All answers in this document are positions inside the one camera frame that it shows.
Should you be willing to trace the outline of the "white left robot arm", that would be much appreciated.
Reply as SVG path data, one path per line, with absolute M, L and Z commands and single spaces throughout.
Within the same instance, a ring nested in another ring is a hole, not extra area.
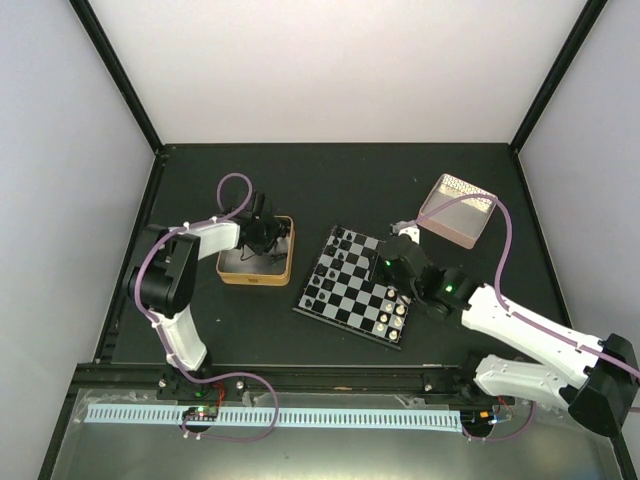
M 179 386 L 191 398 L 207 397 L 215 384 L 191 311 L 199 262 L 215 256 L 227 285 L 282 287 L 290 281 L 294 240 L 293 219 L 271 214 L 144 229 L 123 289 L 158 334 L 167 363 L 182 370 Z

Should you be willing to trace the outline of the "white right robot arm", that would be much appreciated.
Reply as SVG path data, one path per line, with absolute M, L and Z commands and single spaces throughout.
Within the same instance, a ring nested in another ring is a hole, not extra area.
M 606 339 L 565 328 L 499 296 L 458 269 L 440 269 L 407 234 L 392 236 L 373 255 L 373 278 L 440 318 L 456 314 L 463 327 L 493 337 L 527 361 L 482 358 L 454 379 L 457 396 L 531 400 L 564 410 L 598 435 L 618 436 L 639 392 L 634 348 L 624 337 Z

